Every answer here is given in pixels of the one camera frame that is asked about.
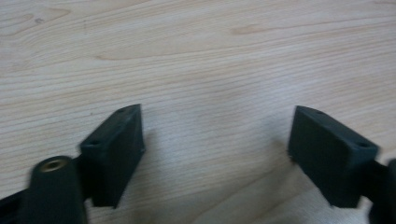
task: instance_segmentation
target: wood grain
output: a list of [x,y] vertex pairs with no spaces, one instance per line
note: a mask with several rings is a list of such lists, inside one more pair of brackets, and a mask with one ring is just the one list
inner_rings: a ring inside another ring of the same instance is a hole
[[112,111],[142,104],[148,152],[91,223],[367,223],[286,154],[311,106],[396,157],[396,1],[3,0],[0,197]]

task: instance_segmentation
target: light wooden surface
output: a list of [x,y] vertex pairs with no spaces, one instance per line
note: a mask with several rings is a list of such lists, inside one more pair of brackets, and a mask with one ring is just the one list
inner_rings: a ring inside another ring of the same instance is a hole
[[290,164],[295,105],[396,157],[395,0],[2,0],[0,66],[0,197],[142,104],[147,154],[93,224],[366,223]]

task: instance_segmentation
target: small hole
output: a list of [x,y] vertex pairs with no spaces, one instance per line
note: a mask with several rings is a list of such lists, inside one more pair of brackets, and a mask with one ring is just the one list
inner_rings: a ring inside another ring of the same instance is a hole
[[359,142],[358,146],[360,146],[360,147],[369,147],[370,145],[368,145],[367,143]]
[[99,144],[100,144],[100,141],[98,141],[98,140],[93,140],[90,142],[90,146],[97,146]]
[[67,161],[65,161],[65,160],[49,161],[49,162],[45,163],[44,165],[42,165],[40,170],[43,173],[51,172],[51,171],[55,171],[55,170],[58,170],[58,169],[64,167],[66,164],[67,164]]

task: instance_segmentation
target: wooden table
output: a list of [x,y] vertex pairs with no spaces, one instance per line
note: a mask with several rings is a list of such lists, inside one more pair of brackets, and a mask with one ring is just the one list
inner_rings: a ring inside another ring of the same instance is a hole
[[0,197],[114,110],[147,154],[91,223],[366,223],[288,159],[296,105],[396,157],[396,1],[3,0]]

